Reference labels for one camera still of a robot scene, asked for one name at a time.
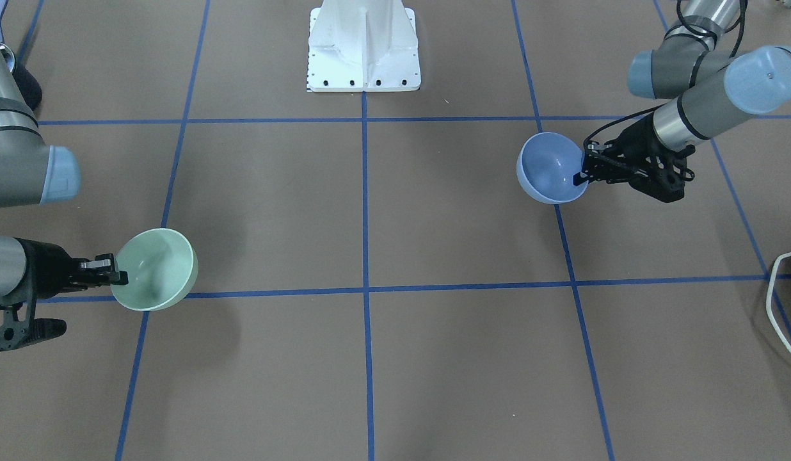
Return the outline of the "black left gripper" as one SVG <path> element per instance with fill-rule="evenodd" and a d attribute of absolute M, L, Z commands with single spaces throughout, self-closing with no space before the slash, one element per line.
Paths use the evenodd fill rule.
<path fill-rule="evenodd" d="M 604 143 L 595 140 L 606 129 L 634 118 L 630 115 L 609 122 L 586 137 L 582 166 L 575 174 L 575 186 L 595 181 L 608 184 L 626 182 L 637 172 L 635 162 L 638 158 L 647 154 L 650 148 L 664 148 L 654 132 L 652 115 L 639 118 L 613 140 Z"/>

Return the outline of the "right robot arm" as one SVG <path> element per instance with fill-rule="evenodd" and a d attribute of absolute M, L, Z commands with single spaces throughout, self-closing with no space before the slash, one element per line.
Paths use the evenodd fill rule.
<path fill-rule="evenodd" d="M 0 208 L 68 201 L 81 186 L 76 155 L 44 142 L 0 43 Z M 0 302 L 27 282 L 33 294 L 50 298 L 97 286 L 125 286 L 129 278 L 111 254 L 74 259 L 57 245 L 0 236 Z"/>

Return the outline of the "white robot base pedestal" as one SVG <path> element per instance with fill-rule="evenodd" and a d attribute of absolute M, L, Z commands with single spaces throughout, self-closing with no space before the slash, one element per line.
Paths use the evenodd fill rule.
<path fill-rule="evenodd" d="M 421 88 L 416 15 L 403 2 L 324 1 L 308 18 L 307 91 Z"/>

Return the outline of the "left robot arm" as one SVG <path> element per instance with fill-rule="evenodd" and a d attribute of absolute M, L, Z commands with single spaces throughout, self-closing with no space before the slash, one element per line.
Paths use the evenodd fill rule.
<path fill-rule="evenodd" d="M 658 49 L 630 64 L 631 94 L 662 105 L 630 116 L 614 140 L 584 140 L 575 186 L 626 183 L 663 202 L 684 196 L 694 180 L 687 160 L 698 144 L 791 100 L 791 47 L 767 45 L 747 53 L 718 51 L 733 27 L 746 26 L 746 1 L 676 4 L 676 22 Z"/>

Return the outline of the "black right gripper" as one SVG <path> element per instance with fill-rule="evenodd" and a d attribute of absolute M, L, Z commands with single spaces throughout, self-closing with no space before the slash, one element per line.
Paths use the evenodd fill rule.
<path fill-rule="evenodd" d="M 16 300 L 48 300 L 62 293 L 99 286 L 126 286 L 127 272 L 118 268 L 114 254 L 76 259 L 58 245 L 19 239 L 26 268 L 15 289 Z"/>

